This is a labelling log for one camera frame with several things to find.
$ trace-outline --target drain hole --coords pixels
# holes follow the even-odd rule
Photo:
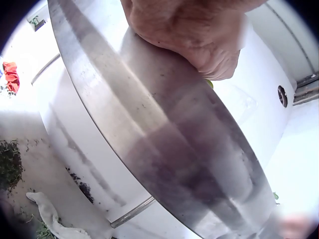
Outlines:
[[[278,96],[279,96],[280,102],[286,108],[288,105],[288,99],[287,99],[285,89],[281,85],[278,86]]]

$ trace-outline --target plant debris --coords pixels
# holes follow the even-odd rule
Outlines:
[[[82,191],[82,193],[86,196],[86,198],[93,204],[94,198],[91,195],[91,188],[88,184],[80,182],[79,188]]]
[[[80,177],[78,177],[75,173],[71,173],[70,172],[70,168],[65,168],[70,176],[73,178],[73,181],[76,183],[76,185],[78,185],[78,187],[80,188],[80,190],[82,191],[82,193],[86,196],[86,198],[92,203],[94,204],[94,198],[91,195],[91,187],[83,182],[79,182],[79,180],[81,180]]]
[[[37,239],[58,239],[55,235],[51,233],[44,222],[39,221],[39,227],[36,231]]]
[[[12,192],[22,179],[23,171],[18,143],[16,140],[0,143],[0,189]]]

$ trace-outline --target metal rod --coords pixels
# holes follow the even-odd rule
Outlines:
[[[32,79],[31,85],[34,84],[34,82],[42,75],[42,73],[50,66],[53,62],[55,62],[57,59],[61,57],[60,53],[57,54],[55,57],[53,57]]]
[[[149,197],[144,202],[142,202],[140,205],[120,217],[119,219],[115,220],[111,223],[111,227],[117,228],[123,223],[127,222],[128,220],[132,219],[136,215],[140,214],[142,211],[144,211],[146,208],[148,208],[153,202],[155,202],[155,198]]]

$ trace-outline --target white surface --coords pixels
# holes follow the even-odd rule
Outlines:
[[[318,42],[309,31],[307,25],[285,1],[269,0],[267,3],[290,27],[308,55],[315,71],[318,71]],[[254,30],[273,50],[276,57],[282,59],[283,64],[287,67],[287,72],[291,74],[293,79],[301,80],[313,74],[296,41],[266,5],[254,9],[247,15],[253,24]]]
[[[83,229],[62,226],[58,222],[59,216],[56,209],[44,193],[27,192],[26,197],[38,205],[42,221],[50,232],[59,239],[91,239]]]
[[[294,91],[280,64],[251,31],[234,76],[213,84],[265,169],[286,127],[293,103]],[[286,91],[287,108],[279,100],[279,85]]]
[[[40,219],[36,205],[27,199],[26,193],[44,192],[65,225],[84,228],[92,239],[110,239],[113,230],[109,222],[87,200],[54,154],[37,109],[33,87],[23,76],[20,83],[16,97],[0,97],[0,140],[17,140],[24,169],[23,180],[18,182],[8,200],[16,213],[22,210]]]
[[[34,5],[34,7],[28,12],[25,19],[28,19],[28,21],[32,20],[32,18],[34,18],[37,15],[37,13],[44,8],[48,9],[48,1],[47,0],[38,1],[36,5]]]
[[[287,212],[318,215],[319,100],[293,107],[265,173]]]

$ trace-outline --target white wall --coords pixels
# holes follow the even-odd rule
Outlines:
[[[315,71],[318,71],[318,42],[313,37],[307,25],[299,15],[284,0],[269,0],[267,4],[272,7],[283,21],[289,26],[298,41],[304,48]],[[254,30],[263,41],[272,49],[273,53],[292,79],[301,80],[313,74],[309,64],[281,20],[265,4],[247,13]]]
[[[265,173],[289,210],[318,210],[319,100],[293,107]]]

